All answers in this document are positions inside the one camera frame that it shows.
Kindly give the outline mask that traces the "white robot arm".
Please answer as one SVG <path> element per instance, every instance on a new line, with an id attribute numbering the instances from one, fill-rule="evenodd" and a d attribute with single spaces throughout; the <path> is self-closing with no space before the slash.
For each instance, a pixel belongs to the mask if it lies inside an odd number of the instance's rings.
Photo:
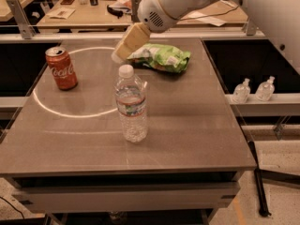
<path id="1" fill-rule="evenodd" d="M 112 54 L 123 62 L 152 33 L 163 33 L 193 10 L 206 8 L 219 0 L 142 0 L 139 21 L 131 25 Z M 232 0 L 268 37 L 277 50 L 300 73 L 300 0 Z"/>

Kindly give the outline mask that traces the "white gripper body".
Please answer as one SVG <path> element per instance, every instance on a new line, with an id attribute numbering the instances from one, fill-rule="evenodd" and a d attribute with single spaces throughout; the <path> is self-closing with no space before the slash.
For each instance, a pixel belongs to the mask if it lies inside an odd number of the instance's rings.
<path id="1" fill-rule="evenodd" d="M 162 33 L 178 23 L 186 12 L 187 0 L 142 0 L 138 18 L 151 32 Z"/>

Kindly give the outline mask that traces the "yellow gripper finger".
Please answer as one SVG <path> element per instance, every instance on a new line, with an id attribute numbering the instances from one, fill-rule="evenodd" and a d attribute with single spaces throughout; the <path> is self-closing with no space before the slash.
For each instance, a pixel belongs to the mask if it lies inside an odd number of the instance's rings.
<path id="1" fill-rule="evenodd" d="M 112 60 L 118 64 L 125 62 L 132 53 L 140 49 L 149 39 L 149 33 L 125 34 L 114 48 Z"/>
<path id="2" fill-rule="evenodd" d="M 125 38 L 149 38 L 150 30 L 148 26 L 142 22 L 135 22 L 132 24 L 124 34 Z"/>

